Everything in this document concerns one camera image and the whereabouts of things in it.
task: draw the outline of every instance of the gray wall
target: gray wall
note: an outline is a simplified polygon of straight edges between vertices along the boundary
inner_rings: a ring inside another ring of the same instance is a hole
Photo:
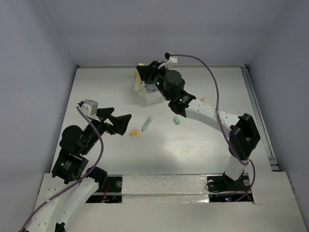
[[[45,0],[78,64],[136,64],[172,50],[245,64],[284,0]],[[179,59],[190,63],[190,59]]]
[[[76,66],[40,0],[0,1],[0,230],[19,231],[50,170]]]
[[[250,64],[280,166],[309,228],[309,0],[287,0]]]

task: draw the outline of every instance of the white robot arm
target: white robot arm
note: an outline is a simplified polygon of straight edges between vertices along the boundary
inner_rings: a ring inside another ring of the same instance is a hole
[[[246,163],[261,138],[255,122],[249,114],[236,116],[217,112],[215,108],[196,100],[194,95],[184,90],[185,81],[180,73],[168,69],[177,63],[177,55],[166,53],[165,56],[167,60],[165,62],[153,61],[148,66],[137,66],[140,78],[146,84],[156,85],[165,100],[169,101],[169,107],[174,113],[224,132],[226,140],[229,139],[231,157],[220,185],[223,186],[221,190],[227,190],[229,189],[229,187],[226,188],[227,185],[233,185],[233,182],[242,176],[243,164]]]
[[[81,205],[100,186],[105,185],[107,172],[98,167],[94,168],[89,176],[81,177],[88,163],[84,156],[98,141],[99,134],[107,132],[111,135],[123,135],[132,115],[113,117],[114,108],[98,109],[97,106],[98,103],[92,100],[78,104],[80,111],[91,118],[92,122],[84,130],[72,125],[62,132],[59,143],[61,151],[52,170],[45,202],[41,205],[43,207],[35,211],[31,223],[28,226],[25,226],[25,223],[21,232],[54,232],[57,222],[60,225],[59,231],[61,225],[62,231],[65,231]]]
[[[224,111],[217,113],[215,108],[206,105],[199,100],[192,100],[189,103],[188,108],[185,109],[185,115],[187,118],[200,121],[221,132],[217,114],[220,116],[225,133],[229,135],[232,131],[231,128],[239,121],[238,116],[226,113]],[[245,167],[237,160],[237,158],[230,156],[229,163],[225,170],[225,175],[232,180],[237,181],[244,172],[244,168]]]

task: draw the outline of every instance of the white platform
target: white platform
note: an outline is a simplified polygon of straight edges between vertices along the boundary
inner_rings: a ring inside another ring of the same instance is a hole
[[[222,135],[201,123],[180,118],[173,122],[167,102],[145,106],[133,90],[132,69],[78,69],[62,131],[69,125],[86,126],[75,109],[84,99],[99,108],[114,107],[114,116],[132,114],[124,136],[103,135],[104,153],[99,167],[109,174],[217,174],[230,156]],[[215,88],[204,68],[178,68],[185,90],[215,105]],[[253,108],[240,68],[212,68],[220,90],[220,109],[236,115]],[[148,129],[135,137],[148,116]],[[89,166],[97,159],[99,143],[86,156]],[[54,162],[60,147],[57,147]],[[262,142],[251,155],[256,171],[251,203],[166,204],[130,201],[121,204],[86,204],[68,232],[84,231],[271,231],[305,232],[300,212],[285,173],[271,171]],[[252,179],[251,167],[248,167]]]
[[[204,68],[179,68],[186,81],[185,90],[215,105],[213,80]],[[105,144],[99,167],[109,174],[213,174],[222,173],[230,156],[223,136],[200,122],[174,114],[168,102],[145,106],[133,90],[132,69],[78,69],[62,125],[84,128],[87,123],[75,105],[84,99],[98,102],[99,108],[114,107],[114,116],[132,114],[124,136],[103,135]],[[240,68],[213,68],[220,90],[220,109],[232,114],[254,116]],[[148,116],[153,120],[146,131],[135,137],[129,132],[141,127]],[[87,155],[89,166],[99,154],[97,143]],[[59,154],[57,147],[54,162]],[[271,172],[263,143],[251,155],[258,170]]]

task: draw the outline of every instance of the green block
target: green block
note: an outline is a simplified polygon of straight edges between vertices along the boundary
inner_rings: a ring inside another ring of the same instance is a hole
[[[176,125],[179,125],[180,120],[179,120],[179,118],[178,118],[177,116],[175,116],[175,117],[173,118],[173,120],[174,120],[174,122],[175,122]]]

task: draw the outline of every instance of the purple cable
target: purple cable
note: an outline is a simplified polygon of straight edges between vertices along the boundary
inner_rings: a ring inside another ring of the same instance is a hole
[[[200,58],[195,57],[195,56],[192,56],[192,55],[171,54],[171,56],[176,56],[176,57],[189,57],[189,58],[197,59],[197,60],[198,60],[199,62],[201,62],[201,63],[205,66],[205,68],[210,72],[210,74],[211,74],[211,76],[212,76],[212,78],[213,78],[214,84],[216,85],[216,92],[217,92],[216,113],[217,113],[217,119],[218,119],[218,123],[219,123],[219,126],[220,126],[220,130],[221,130],[221,132],[222,132],[222,134],[223,134],[223,137],[224,137],[224,139],[225,139],[225,141],[226,141],[228,147],[231,149],[231,151],[232,151],[234,157],[235,157],[236,159],[238,159],[238,161],[239,161],[242,165],[247,166],[249,163],[248,163],[248,162],[244,163],[244,162],[242,162],[242,160],[239,158],[239,156],[238,156],[238,154],[236,153],[235,149],[234,149],[234,148],[232,147],[232,145],[230,144],[230,142],[229,142],[229,140],[228,140],[228,138],[227,138],[227,134],[226,134],[226,132],[225,132],[225,130],[224,130],[224,128],[223,128],[223,125],[222,125],[222,122],[221,122],[221,119],[220,119],[220,115],[219,115],[219,88],[218,88],[218,83],[217,83],[217,80],[216,80],[216,78],[214,77],[214,74],[213,74],[213,72],[211,71],[211,69],[210,69],[210,68],[208,67],[208,65],[207,65],[204,61],[202,61]]]
[[[201,62],[201,63],[205,66],[205,68],[209,71],[209,73],[210,73],[211,76],[212,76],[212,79],[213,79],[214,84],[215,84],[215,86],[216,86],[216,92],[217,92],[217,103],[216,103],[217,119],[218,119],[218,123],[219,123],[219,126],[220,126],[220,130],[221,130],[221,132],[222,132],[222,134],[223,134],[223,137],[224,137],[224,139],[225,139],[225,141],[226,141],[228,147],[231,149],[232,154],[234,155],[234,157],[235,157],[242,165],[244,165],[244,166],[247,166],[247,165],[249,164],[248,161],[250,161],[250,163],[252,164],[252,168],[253,168],[253,180],[252,180],[252,183],[251,183],[249,189],[248,189],[241,197],[239,197],[239,198],[236,200],[236,202],[238,202],[238,201],[240,201],[242,198],[244,198],[244,197],[248,194],[248,192],[251,190],[251,188],[252,188],[252,186],[253,186],[253,184],[254,184],[254,181],[255,181],[255,166],[254,166],[254,164],[253,164],[253,162],[252,162],[251,159],[249,159],[246,163],[244,163],[244,162],[239,158],[237,152],[236,152],[235,149],[232,147],[232,145],[230,144],[230,142],[229,142],[229,140],[228,140],[228,138],[227,138],[227,134],[226,134],[226,132],[225,132],[225,130],[224,130],[224,128],[223,128],[223,125],[222,125],[222,122],[221,122],[221,118],[220,118],[220,115],[219,115],[219,88],[218,88],[217,80],[216,80],[216,78],[215,78],[213,72],[211,71],[211,69],[208,67],[208,65],[207,65],[204,61],[202,61],[200,58],[195,57],[195,56],[192,56],[192,55],[185,55],[185,54],[171,54],[171,56],[176,56],[176,57],[189,57],[189,58],[196,59],[196,60],[198,60],[199,62]]]
[[[49,198],[47,201],[43,202],[38,208],[36,208],[32,214],[27,218],[27,220],[25,221],[25,223],[23,224],[20,232],[23,232],[24,229],[26,228],[26,226],[28,225],[28,223],[31,221],[32,217],[40,210],[42,209],[47,203],[48,201],[51,201],[53,199],[55,199],[56,197],[60,196],[62,193],[65,193],[66,191],[68,191],[69,189],[73,188],[75,185],[81,183],[82,180],[84,180],[87,176],[89,176],[89,174],[94,170],[94,168],[97,166],[97,164],[99,163],[100,159],[102,158],[103,155],[103,150],[104,150],[104,144],[103,144],[103,140],[101,138],[100,133],[98,132],[97,128],[92,124],[92,122],[90,121],[90,119],[87,118],[87,116],[81,111],[80,107],[77,105],[76,106],[77,111],[81,114],[81,116],[89,123],[89,125],[92,127],[92,129],[94,130],[94,132],[97,134],[100,143],[101,143],[101,151],[100,154],[98,156],[97,161],[94,163],[94,165],[89,169],[88,172],[85,173],[85,175],[83,175],[81,178],[79,178],[77,181],[75,181],[73,184],[71,184],[70,186],[67,186],[66,188],[64,188],[63,190],[61,190],[59,193],[55,194],[54,196],[52,196],[51,198]]]

